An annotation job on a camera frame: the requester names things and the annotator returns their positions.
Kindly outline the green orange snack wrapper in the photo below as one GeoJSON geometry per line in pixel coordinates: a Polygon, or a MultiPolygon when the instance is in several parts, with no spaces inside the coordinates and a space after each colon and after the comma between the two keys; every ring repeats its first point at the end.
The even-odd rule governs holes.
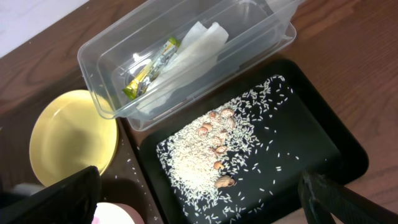
{"type": "Polygon", "coordinates": [[[148,86],[160,75],[165,66],[170,62],[179,47],[180,42],[170,37],[151,58],[150,62],[123,89],[125,95],[130,100],[134,100],[138,96],[143,95],[148,86]]]}

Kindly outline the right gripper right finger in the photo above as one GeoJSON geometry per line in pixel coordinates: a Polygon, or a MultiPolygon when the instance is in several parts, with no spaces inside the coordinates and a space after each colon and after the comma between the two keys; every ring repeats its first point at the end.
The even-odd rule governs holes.
{"type": "Polygon", "coordinates": [[[397,223],[396,213],[314,172],[302,172],[298,194],[308,223],[397,223]]]}

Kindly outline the yellow round plate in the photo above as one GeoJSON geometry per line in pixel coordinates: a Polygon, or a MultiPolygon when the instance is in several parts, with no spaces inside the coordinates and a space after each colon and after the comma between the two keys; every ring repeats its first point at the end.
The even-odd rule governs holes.
{"type": "Polygon", "coordinates": [[[68,91],[51,101],[37,118],[30,137],[30,164],[46,187],[88,166],[104,174],[118,139],[116,120],[99,115],[89,91],[68,91]]]}

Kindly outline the white pink bowl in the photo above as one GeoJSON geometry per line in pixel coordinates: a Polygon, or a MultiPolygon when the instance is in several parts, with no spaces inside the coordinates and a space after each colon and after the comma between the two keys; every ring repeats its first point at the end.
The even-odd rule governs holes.
{"type": "Polygon", "coordinates": [[[100,202],[91,224],[144,224],[143,218],[132,207],[123,203],[100,202]]]}

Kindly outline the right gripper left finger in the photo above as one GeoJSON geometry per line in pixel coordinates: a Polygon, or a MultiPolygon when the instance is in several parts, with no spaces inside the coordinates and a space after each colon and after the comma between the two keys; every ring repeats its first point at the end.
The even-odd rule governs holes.
{"type": "Polygon", "coordinates": [[[1,224],[91,223],[101,195],[97,167],[81,171],[32,195],[1,193],[1,224]]]}

